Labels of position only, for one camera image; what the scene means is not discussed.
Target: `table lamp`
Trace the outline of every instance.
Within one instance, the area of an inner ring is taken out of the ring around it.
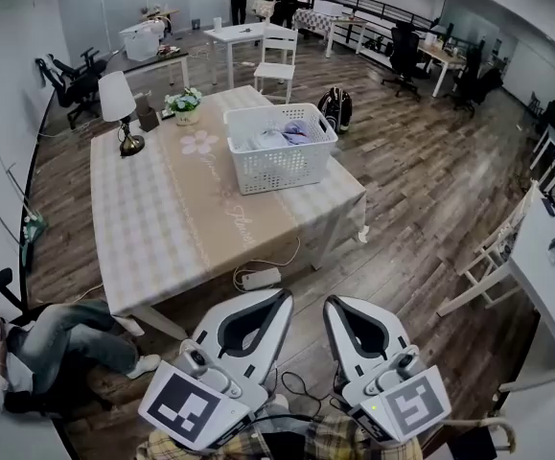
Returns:
[[[98,88],[101,94],[103,119],[110,123],[122,122],[121,130],[124,132],[124,140],[120,145],[120,153],[123,157],[130,157],[138,153],[145,146],[145,140],[142,136],[130,134],[130,114],[136,109],[136,102],[132,97],[124,72],[114,72],[102,77],[98,81]]]

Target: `lamp base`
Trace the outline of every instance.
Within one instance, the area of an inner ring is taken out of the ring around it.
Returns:
[[[120,145],[120,153],[123,157],[135,155],[145,146],[145,139],[142,136],[132,136],[127,134],[126,138]]]

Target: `white chair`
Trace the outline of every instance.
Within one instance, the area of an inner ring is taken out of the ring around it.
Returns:
[[[268,26],[265,29],[265,37],[262,44],[262,62],[256,68],[254,73],[254,88],[262,94],[265,79],[277,79],[280,82],[288,82],[288,93],[286,97],[267,96],[271,99],[286,100],[292,95],[292,81],[294,79],[294,62],[296,60],[296,43],[298,41],[298,32],[277,26]],[[283,63],[267,63],[266,50],[276,49],[282,50]],[[292,51],[292,63],[287,64],[288,51]],[[261,88],[258,88],[258,79],[260,79]]]
[[[507,217],[507,219],[498,226],[497,230],[493,232],[485,241],[477,246],[474,253],[478,256],[473,259],[470,263],[465,265],[462,269],[457,271],[458,275],[465,275],[467,279],[473,284],[473,287],[469,288],[465,292],[458,295],[453,300],[444,304],[438,311],[440,316],[445,316],[448,313],[455,311],[456,309],[466,305],[475,297],[481,295],[486,301],[486,309],[493,307],[501,302],[504,302],[507,298],[517,293],[520,290],[520,285],[509,289],[504,292],[498,298],[492,299],[486,292],[492,286],[496,285],[507,276],[511,274],[510,270],[505,270],[506,261],[501,255],[500,247],[503,242],[507,240],[508,237],[517,234],[520,228],[520,223],[524,219],[526,212],[530,206],[533,195],[538,191],[537,181],[533,181],[530,189],[524,196],[524,198],[518,203],[518,206],[514,211]],[[483,276],[479,281],[476,280],[471,270],[478,264],[486,262],[488,266],[486,267]]]

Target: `power strip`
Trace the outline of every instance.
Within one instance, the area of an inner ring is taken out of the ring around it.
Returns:
[[[277,267],[266,269],[264,271],[252,272],[242,277],[243,288],[245,291],[251,291],[257,288],[270,287],[281,281],[281,273]]]

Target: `potted plant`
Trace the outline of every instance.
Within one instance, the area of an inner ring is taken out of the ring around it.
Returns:
[[[202,101],[202,94],[195,88],[185,88],[182,94],[166,96],[166,108],[174,113],[174,119],[181,127],[198,122],[198,106]]]

